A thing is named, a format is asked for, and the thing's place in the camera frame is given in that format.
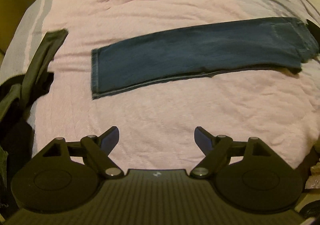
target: silver screw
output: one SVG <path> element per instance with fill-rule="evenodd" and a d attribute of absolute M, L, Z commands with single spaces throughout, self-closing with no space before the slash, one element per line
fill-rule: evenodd
<path fill-rule="evenodd" d="M 117 176 L 119 174 L 121 174 L 121 170 L 119 168 L 108 168 L 106 170 L 106 174 L 109 175 L 109 176 Z"/>
<path fill-rule="evenodd" d="M 209 173 L 209 170 L 204 167 L 197 167 L 192 170 L 192 173 L 196 176 L 204 176 Z"/>

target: jeans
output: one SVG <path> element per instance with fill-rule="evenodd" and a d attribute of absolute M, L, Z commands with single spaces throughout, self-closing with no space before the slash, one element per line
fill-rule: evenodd
<path fill-rule="evenodd" d="M 239 70 L 285 67 L 297 74 L 318 52 L 307 26 L 292 17 L 156 32 L 92 51 L 92 97 Z"/>

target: dark green garment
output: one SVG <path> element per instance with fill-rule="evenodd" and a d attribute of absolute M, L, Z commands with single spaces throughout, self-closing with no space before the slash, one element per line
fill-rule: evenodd
<path fill-rule="evenodd" d="M 0 86 L 0 209 L 10 203 L 7 187 L 11 176 L 31 159 L 30 148 L 21 148 L 32 144 L 24 141 L 30 140 L 32 129 L 22 119 L 22 114 L 36 99 L 49 92 L 53 73 L 47 72 L 48 65 L 67 35 L 66 29 L 46 33 L 26 74 L 14 76 Z M 23 127 L 23 131 L 15 130 L 19 127 Z"/>

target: clothing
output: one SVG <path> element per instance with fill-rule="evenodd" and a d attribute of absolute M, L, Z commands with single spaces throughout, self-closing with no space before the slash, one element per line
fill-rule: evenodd
<path fill-rule="evenodd" d="M 11 179 L 32 155 L 33 130 L 22 115 L 49 92 L 53 73 L 47 68 L 67 35 L 66 29 L 46 33 L 26 74 L 14 76 L 0 86 L 0 213 L 4 218 L 18 210 L 9 189 Z"/>
<path fill-rule="evenodd" d="M 92 97 L 238 70 L 285 67 L 296 74 L 318 52 L 306 25 L 292 17 L 167 30 L 93 50 Z"/>

